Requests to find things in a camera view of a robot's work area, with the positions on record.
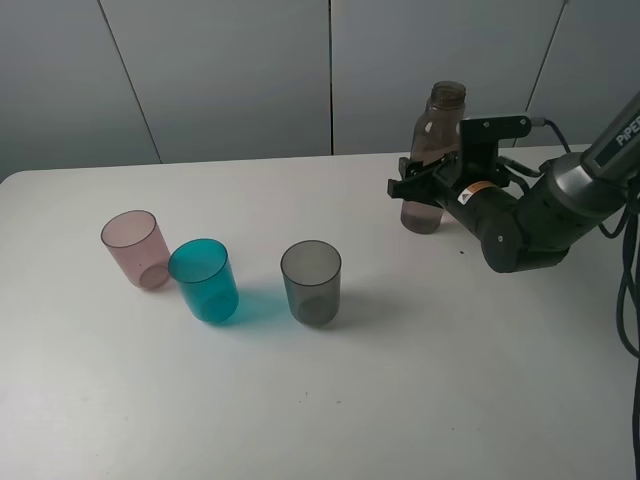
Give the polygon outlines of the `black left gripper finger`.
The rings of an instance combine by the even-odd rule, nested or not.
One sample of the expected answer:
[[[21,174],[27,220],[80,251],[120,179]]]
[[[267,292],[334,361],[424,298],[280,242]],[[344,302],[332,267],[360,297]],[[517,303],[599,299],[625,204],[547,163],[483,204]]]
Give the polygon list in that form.
[[[430,180],[424,179],[389,179],[387,193],[393,199],[437,199],[438,189]]]

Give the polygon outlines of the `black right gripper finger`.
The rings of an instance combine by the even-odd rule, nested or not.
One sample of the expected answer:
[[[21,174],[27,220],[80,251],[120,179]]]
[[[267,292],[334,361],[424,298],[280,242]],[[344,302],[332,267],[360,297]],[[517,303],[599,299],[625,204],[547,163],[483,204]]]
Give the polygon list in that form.
[[[401,157],[398,163],[398,171],[402,180],[421,174],[433,175],[438,168],[453,162],[457,157],[457,153],[446,153],[444,156],[430,163],[413,160],[408,157]]]

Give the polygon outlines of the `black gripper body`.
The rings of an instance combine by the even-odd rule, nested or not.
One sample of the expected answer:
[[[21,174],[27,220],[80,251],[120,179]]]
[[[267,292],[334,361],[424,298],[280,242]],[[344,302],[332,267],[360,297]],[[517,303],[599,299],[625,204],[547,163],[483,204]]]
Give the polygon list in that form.
[[[435,198],[455,218],[476,220],[510,210],[508,179],[494,160],[446,158],[434,172]]]

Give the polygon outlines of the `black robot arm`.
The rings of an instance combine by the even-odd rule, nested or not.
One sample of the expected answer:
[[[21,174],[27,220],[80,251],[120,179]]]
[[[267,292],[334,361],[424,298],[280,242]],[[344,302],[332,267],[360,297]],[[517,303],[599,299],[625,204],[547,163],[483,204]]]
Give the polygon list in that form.
[[[633,97],[584,152],[532,171],[498,152],[527,136],[527,115],[464,119],[460,147],[420,166],[403,158],[392,198],[443,207],[480,242],[498,273],[547,268],[630,201],[639,182],[639,99]]]

